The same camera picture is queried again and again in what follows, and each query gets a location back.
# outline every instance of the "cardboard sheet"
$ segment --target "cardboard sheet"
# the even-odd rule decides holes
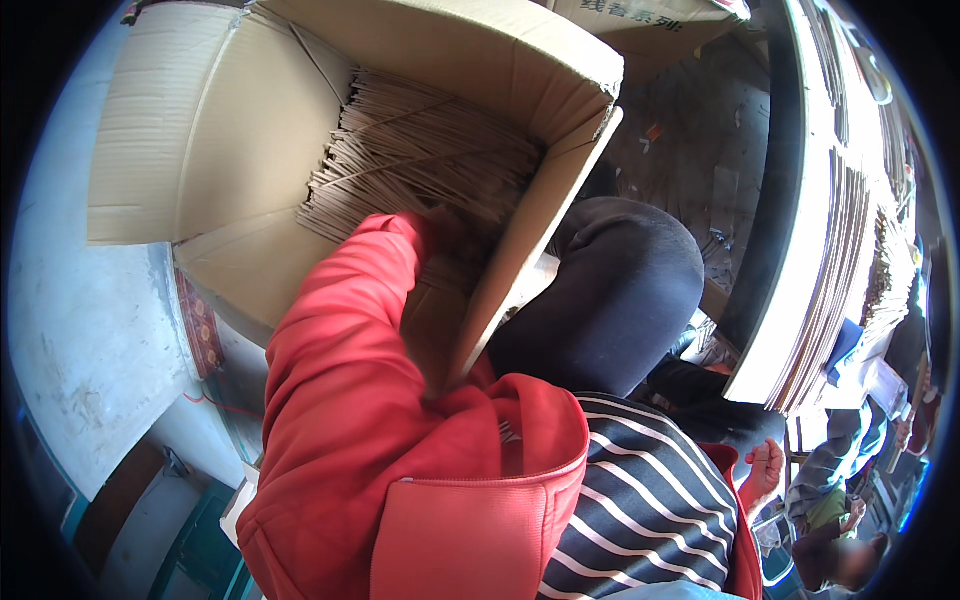
[[[748,18],[740,0],[551,0],[552,11],[623,55],[626,81],[644,84]]]

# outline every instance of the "cardboard box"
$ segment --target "cardboard box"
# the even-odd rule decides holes
[[[622,58],[526,0],[148,7],[110,85],[88,241],[176,242],[204,298],[265,345],[335,248],[294,215],[356,64],[463,98],[549,147],[472,298],[410,294],[401,334],[436,393],[472,366],[622,118]]]
[[[534,0],[623,55],[626,81],[645,84],[666,67],[750,18],[743,0]]]

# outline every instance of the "shoe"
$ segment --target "shoe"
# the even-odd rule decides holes
[[[677,341],[673,343],[673,346],[671,346],[668,351],[670,354],[679,358],[696,340],[697,328],[691,324],[686,324],[686,329],[684,329],[684,332],[680,334],[680,337],[677,338]]]

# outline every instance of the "wire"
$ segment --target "wire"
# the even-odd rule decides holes
[[[183,397],[185,397],[186,399],[190,400],[190,401],[193,402],[194,404],[200,404],[201,402],[203,402],[204,400],[206,400],[206,401],[209,402],[210,404],[213,404],[214,406],[216,406],[216,407],[218,407],[218,408],[222,408],[222,409],[224,409],[225,411],[233,411],[234,413],[240,413],[240,414],[242,414],[242,415],[249,415],[249,416],[251,416],[251,417],[255,417],[255,418],[257,418],[257,419],[263,420],[263,415],[257,414],[257,413],[255,413],[254,411],[249,411],[249,410],[244,409],[244,408],[237,408],[236,406],[226,406],[226,404],[221,404],[220,402],[214,402],[212,399],[210,399],[209,396],[206,395],[206,392],[204,392],[204,395],[203,395],[203,396],[200,396],[199,398],[192,398],[192,397],[188,396],[188,395],[186,394],[186,392],[184,392],[184,393],[183,393]]]

